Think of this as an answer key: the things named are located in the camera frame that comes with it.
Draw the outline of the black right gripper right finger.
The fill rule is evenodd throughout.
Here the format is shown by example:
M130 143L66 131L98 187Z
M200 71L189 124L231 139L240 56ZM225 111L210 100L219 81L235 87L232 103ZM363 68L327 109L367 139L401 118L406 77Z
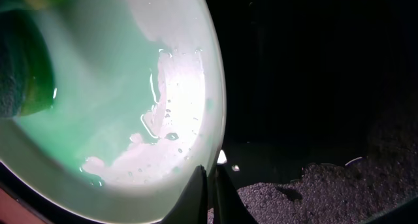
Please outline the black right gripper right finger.
M257 224L222 165L216 165L213 189L214 224Z

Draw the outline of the light green stained plate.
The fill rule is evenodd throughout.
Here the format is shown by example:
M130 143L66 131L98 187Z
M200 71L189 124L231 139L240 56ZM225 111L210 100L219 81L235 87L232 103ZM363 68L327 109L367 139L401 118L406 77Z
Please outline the light green stained plate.
M199 165L213 171L226 92L205 0L67 0L30 17L53 105L1 117L1 164L90 221L160 223Z

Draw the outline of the green sponge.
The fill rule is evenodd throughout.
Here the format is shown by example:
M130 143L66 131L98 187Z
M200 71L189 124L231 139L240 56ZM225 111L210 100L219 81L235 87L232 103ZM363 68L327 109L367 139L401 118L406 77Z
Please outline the green sponge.
M53 105L54 76L46 43L30 13L67 0L1 0L1 117Z

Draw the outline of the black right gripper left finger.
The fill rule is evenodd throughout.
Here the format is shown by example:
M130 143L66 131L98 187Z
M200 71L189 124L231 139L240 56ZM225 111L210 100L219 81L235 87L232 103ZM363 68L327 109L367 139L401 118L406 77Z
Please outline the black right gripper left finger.
M160 224L207 224L208 188L206 170L199 165L193 171L172 210Z

